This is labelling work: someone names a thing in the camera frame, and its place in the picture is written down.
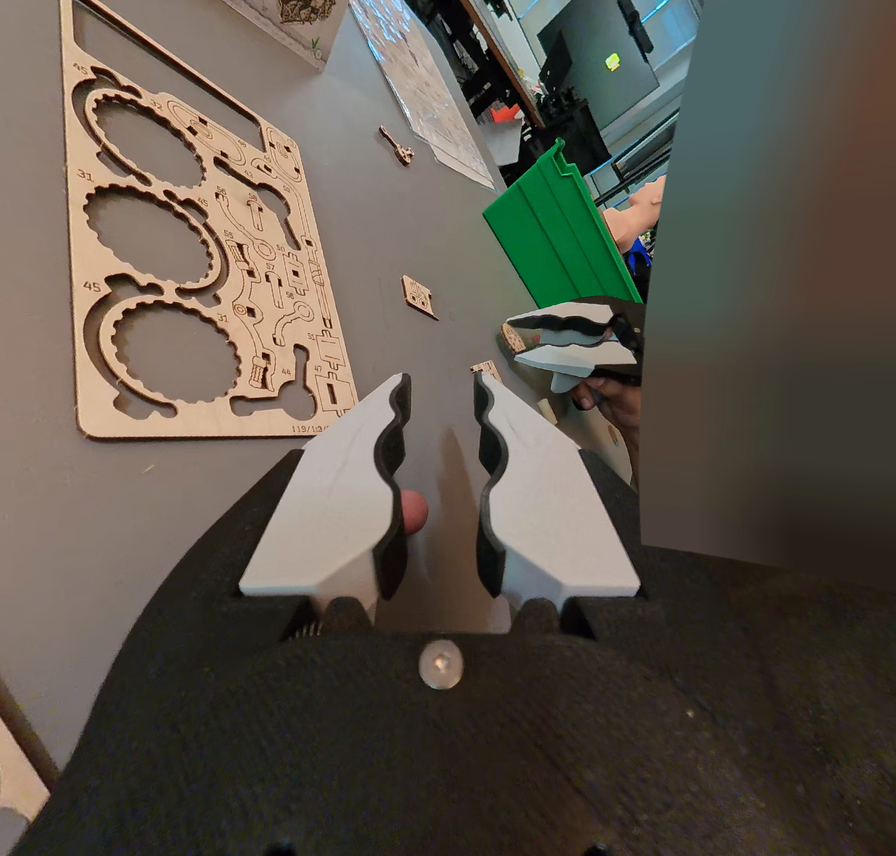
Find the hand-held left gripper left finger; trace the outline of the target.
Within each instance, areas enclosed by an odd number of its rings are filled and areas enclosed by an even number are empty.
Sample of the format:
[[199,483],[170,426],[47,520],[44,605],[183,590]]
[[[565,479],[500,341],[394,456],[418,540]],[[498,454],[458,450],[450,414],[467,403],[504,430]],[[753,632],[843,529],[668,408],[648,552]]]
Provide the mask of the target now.
[[302,451],[239,582],[246,596],[340,597],[369,618],[404,577],[407,538],[394,474],[405,457],[411,380],[396,374]]

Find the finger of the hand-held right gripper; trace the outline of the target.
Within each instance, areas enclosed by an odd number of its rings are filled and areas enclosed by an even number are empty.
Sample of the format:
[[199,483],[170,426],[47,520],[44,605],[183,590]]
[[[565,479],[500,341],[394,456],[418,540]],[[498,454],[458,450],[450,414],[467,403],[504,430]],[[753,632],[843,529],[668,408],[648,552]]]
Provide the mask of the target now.
[[630,385],[639,384],[639,357],[617,339],[593,344],[552,344],[543,341],[517,354],[514,360],[530,368],[552,374],[550,390],[567,393],[579,382],[595,377],[619,379]]
[[615,302],[564,302],[506,319],[505,324],[526,331],[532,343],[629,344],[629,322]]

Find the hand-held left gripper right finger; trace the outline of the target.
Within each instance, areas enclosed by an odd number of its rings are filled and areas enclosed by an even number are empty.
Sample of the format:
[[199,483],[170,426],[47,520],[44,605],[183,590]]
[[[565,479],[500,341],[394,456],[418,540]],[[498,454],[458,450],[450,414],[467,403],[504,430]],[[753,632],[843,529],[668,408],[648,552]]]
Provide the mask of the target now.
[[475,372],[479,500],[476,569],[511,610],[545,600],[633,597],[641,581],[581,456],[507,387]]

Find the person's right hand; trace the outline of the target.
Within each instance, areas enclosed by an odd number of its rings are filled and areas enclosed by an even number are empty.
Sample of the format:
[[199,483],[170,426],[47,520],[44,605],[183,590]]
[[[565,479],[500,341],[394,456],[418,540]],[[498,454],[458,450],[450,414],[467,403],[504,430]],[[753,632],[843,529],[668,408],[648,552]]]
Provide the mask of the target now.
[[632,468],[632,485],[639,490],[641,388],[618,379],[599,376],[578,382],[568,394],[576,407],[583,412],[597,408],[621,434]]

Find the green plastic bin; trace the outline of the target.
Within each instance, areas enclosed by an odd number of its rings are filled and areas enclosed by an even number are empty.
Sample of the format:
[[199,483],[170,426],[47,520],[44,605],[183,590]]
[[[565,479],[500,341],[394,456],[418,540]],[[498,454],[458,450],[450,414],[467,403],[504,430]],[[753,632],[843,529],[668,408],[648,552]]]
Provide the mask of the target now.
[[562,138],[483,212],[540,308],[580,298],[643,303]]

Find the wooden sheet with gear holes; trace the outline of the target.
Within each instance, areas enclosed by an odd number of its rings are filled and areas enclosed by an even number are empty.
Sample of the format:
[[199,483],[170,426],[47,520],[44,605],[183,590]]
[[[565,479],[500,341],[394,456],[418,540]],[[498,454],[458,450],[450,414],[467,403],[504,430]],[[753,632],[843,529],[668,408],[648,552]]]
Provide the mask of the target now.
[[[254,123],[260,146],[165,91],[90,55],[75,37],[85,8],[169,61]],[[77,422],[94,438],[315,436],[357,401],[349,353],[296,141],[99,0],[59,0]],[[173,135],[201,172],[186,187],[140,167],[99,121],[134,111]],[[200,276],[142,270],[101,242],[88,210],[102,197],[147,203],[193,234]],[[176,309],[224,338],[237,374],[223,394],[187,402],[151,389],[115,342],[120,324]]]

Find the square wooden piece with tail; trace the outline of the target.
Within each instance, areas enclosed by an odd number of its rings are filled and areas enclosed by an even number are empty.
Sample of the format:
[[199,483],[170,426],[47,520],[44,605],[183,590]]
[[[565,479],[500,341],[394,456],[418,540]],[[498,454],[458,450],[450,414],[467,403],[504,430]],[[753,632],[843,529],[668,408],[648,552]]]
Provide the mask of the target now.
[[436,321],[439,320],[434,310],[431,290],[408,275],[401,277],[400,285],[404,301],[408,306]]

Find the key-shaped wooden piece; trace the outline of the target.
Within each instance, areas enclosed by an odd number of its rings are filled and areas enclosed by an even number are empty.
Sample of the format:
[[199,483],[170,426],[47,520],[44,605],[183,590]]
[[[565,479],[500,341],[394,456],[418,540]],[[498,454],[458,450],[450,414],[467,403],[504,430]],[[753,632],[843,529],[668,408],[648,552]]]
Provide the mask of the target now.
[[414,150],[411,147],[399,144],[382,125],[378,127],[378,133],[392,148],[399,163],[404,167],[409,167],[415,157]]

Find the dark monitor screen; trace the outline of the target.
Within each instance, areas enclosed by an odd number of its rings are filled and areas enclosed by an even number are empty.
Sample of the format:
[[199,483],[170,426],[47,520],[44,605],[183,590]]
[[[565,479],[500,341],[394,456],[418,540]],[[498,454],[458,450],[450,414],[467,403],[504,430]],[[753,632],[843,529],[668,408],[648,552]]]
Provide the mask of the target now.
[[604,129],[652,94],[659,82],[617,0],[570,0],[539,32],[548,94],[571,88]]

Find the printed instruction sheet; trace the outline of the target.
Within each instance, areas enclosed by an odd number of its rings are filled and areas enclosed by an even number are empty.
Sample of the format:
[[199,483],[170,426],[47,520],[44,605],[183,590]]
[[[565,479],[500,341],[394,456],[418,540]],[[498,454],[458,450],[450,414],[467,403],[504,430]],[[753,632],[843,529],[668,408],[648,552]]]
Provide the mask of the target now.
[[403,0],[350,0],[351,10],[413,134],[434,157],[495,189],[485,159]]

